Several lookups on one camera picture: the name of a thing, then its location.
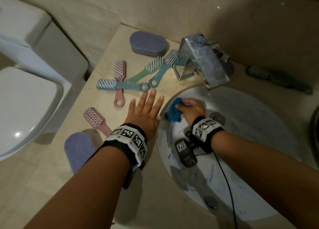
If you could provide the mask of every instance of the white toilet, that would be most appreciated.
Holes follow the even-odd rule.
[[[58,131],[85,85],[88,62],[50,15],[18,0],[0,0],[0,52],[16,63],[0,70],[3,160]]]

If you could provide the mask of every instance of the toilet lid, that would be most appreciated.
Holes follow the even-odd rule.
[[[0,160],[26,145],[45,125],[62,88],[23,70],[0,70]]]

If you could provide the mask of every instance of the hand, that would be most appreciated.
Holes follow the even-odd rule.
[[[185,118],[189,126],[191,126],[199,116],[206,116],[204,105],[195,99],[183,99],[185,106],[176,105],[175,108],[183,112],[181,118]]]
[[[129,105],[129,112],[124,121],[124,123],[131,123],[139,126],[145,132],[146,139],[148,141],[154,137],[157,131],[157,127],[161,119],[161,117],[157,115],[164,101],[164,96],[160,96],[156,104],[153,106],[155,95],[156,90],[152,90],[146,101],[147,92],[144,92],[138,102],[136,110],[134,110],[135,99],[132,99]]]

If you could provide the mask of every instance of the sink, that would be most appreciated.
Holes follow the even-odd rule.
[[[196,98],[206,104],[207,116],[218,112],[225,119],[225,130],[242,138],[273,147],[301,161],[300,146],[282,120],[266,105],[251,95],[227,87],[208,91],[205,86],[190,88],[175,95],[163,108],[161,116],[177,98]],[[232,204],[227,183],[213,154],[194,150],[197,164],[186,168],[179,161],[175,141],[185,137],[189,130],[185,119],[180,123],[164,119],[157,131],[157,148],[162,162],[176,185],[195,203],[217,217],[231,219]],[[242,221],[264,219],[277,214],[248,184],[227,164],[219,160],[229,181],[235,212]],[[207,198],[213,200],[212,208]]]

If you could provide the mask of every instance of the faucet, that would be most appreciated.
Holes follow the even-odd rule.
[[[229,81],[220,58],[212,50],[202,33],[183,37],[173,69],[179,80],[189,78],[197,71],[208,89]]]

